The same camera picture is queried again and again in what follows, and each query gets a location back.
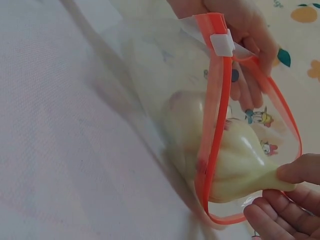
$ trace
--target white fabric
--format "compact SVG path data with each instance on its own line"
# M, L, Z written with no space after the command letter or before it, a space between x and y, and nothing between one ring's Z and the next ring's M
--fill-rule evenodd
M108 0L76 3L97 32L120 19ZM124 121L148 124L60 1L3 1L0 23L0 239L246 236L200 224L161 143L144 135L152 155Z

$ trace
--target cartoon character print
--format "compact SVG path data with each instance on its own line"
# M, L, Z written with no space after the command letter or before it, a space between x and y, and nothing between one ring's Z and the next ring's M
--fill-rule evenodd
M259 233L254 231L254 235L251 237L251 240L262 240L262 238L260 237Z
M264 151L265 155L267 156L273 156L273 155L277 155L278 152L278 146L277 145L273 145L270 144L269 142L264 142L264 141L260 141L260 145L262 147L262 150Z
M274 122L273 117L267 113L267 106L265 106L264 111L253 111L248 109L245 111L245 119L247 119L248 124L262 124L267 128L271 127Z

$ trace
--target child's hand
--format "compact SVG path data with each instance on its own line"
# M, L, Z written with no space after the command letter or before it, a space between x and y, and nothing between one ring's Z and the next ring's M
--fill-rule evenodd
M277 173L288 183L320 185L320 155L303 155ZM265 190L247 206L244 215L251 226L263 240L320 240L320 193L298 185L285 194Z
M266 21L252 0L167 0L178 18L216 12L224 14L233 40L259 57L262 71L269 76L278 47ZM233 64L231 98L241 108L253 110L263 105L259 84L246 69Z

